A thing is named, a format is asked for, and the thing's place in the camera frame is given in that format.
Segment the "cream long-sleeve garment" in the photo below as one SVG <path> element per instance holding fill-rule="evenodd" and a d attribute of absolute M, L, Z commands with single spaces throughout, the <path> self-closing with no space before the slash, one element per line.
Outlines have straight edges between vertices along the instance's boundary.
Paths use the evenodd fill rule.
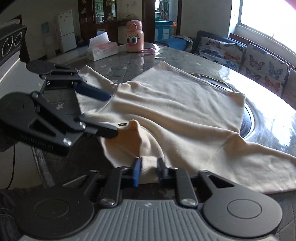
<path fill-rule="evenodd" d="M 89 66 L 79 75 L 111 93 L 106 103 L 79 96 L 84 116 L 118 128 L 99 137 L 115 167 L 142 159 L 140 182 L 154 183 L 157 160 L 190 173 L 208 170 L 262 193 L 295 190 L 295 157 L 246 142 L 239 131 L 245 96 L 161 62 L 133 80 L 114 84 Z"/>

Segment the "white refrigerator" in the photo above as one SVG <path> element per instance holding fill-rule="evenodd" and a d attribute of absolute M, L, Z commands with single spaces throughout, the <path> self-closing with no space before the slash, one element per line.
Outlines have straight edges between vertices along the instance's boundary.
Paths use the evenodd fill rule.
<path fill-rule="evenodd" d="M 72 11 L 66 11 L 56 15 L 55 23 L 61 52 L 65 53 L 75 49 L 77 45 Z"/>

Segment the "tissue box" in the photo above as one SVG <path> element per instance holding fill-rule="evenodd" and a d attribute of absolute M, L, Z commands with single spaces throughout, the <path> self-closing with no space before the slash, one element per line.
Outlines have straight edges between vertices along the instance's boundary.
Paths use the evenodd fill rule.
<path fill-rule="evenodd" d="M 86 57 L 93 62 L 118 54 L 118 44 L 109 41 L 107 32 L 91 38 L 86 49 Z"/>

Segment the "pink cartoon water bottle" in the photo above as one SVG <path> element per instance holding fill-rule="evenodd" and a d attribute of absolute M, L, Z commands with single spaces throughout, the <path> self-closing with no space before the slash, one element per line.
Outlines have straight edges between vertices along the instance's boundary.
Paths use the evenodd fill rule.
<path fill-rule="evenodd" d="M 127 22 L 125 45 L 126 51 L 130 53 L 141 52 L 144 49 L 144 32 L 140 20 L 131 20 Z"/>

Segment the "round induction cooktop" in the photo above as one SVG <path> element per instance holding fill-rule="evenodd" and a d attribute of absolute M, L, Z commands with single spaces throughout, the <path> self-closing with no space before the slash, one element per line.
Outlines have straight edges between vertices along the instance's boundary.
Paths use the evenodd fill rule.
<path fill-rule="evenodd" d="M 219 81 L 215 78 L 212 78 L 203 74 L 199 74 L 199 73 L 191 73 L 191 74 L 197 78 L 201 78 L 211 83 L 212 85 L 215 85 L 227 91 L 238 92 L 236 88 L 234 88 L 232 85 L 226 82 Z M 252 135 L 254 130 L 255 130 L 255 117 L 246 97 L 245 103 L 244 103 L 243 120 L 240 128 L 240 135 L 243 139 L 248 139 Z"/>

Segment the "blue plastic cabinet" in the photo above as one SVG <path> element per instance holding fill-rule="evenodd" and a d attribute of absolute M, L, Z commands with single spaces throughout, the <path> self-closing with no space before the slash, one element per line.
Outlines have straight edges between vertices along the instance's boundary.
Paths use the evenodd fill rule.
<path fill-rule="evenodd" d="M 173 27 L 176 26 L 175 22 L 171 21 L 155 21 L 154 41 L 162 39 L 169 39 Z"/>

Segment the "blue blanket on sofa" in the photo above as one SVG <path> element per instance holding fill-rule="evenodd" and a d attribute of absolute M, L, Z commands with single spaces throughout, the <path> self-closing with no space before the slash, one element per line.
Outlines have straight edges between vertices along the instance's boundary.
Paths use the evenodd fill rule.
<path fill-rule="evenodd" d="M 161 39 L 155 41 L 155 44 L 174 48 L 185 52 L 191 52 L 194 40 L 194 38 L 190 38 L 184 35 L 176 35 L 169 39 Z"/>

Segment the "left butterfly cushion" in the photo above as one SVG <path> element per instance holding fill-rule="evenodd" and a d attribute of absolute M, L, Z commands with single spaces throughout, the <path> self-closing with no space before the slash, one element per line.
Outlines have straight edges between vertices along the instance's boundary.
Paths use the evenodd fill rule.
<path fill-rule="evenodd" d="M 195 54 L 238 72 L 245 50 L 237 43 L 201 37 Z"/>

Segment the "butterfly cushion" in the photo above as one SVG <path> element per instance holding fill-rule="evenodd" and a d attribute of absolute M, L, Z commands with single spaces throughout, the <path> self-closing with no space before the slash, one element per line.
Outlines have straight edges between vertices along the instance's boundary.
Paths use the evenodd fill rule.
<path fill-rule="evenodd" d="M 239 73 L 281 96 L 288 71 L 289 66 L 285 61 L 249 43 Z"/>
<path fill-rule="evenodd" d="M 237 43 L 201 37 L 195 54 L 238 72 L 245 50 Z"/>

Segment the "right butterfly cushion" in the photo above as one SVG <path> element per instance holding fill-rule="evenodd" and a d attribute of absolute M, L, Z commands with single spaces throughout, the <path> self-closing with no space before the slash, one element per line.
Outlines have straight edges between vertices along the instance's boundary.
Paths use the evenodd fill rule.
<path fill-rule="evenodd" d="M 239 73 L 281 96 L 288 71 L 289 66 L 285 61 L 249 43 Z"/>

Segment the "dark blue sofa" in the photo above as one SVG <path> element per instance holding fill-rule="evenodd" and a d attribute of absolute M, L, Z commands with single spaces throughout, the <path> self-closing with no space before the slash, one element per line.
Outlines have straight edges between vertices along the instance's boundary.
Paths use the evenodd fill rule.
<path fill-rule="evenodd" d="M 270 51 L 249 42 L 198 31 L 195 39 L 177 35 L 156 44 L 190 52 L 248 77 L 295 108 L 295 69 Z"/>

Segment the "window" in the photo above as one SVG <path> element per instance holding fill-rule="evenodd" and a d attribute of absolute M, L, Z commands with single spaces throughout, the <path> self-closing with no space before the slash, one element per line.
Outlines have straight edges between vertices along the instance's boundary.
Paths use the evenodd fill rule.
<path fill-rule="evenodd" d="M 286 1 L 232 1 L 229 33 L 295 56 L 295 9 Z"/>

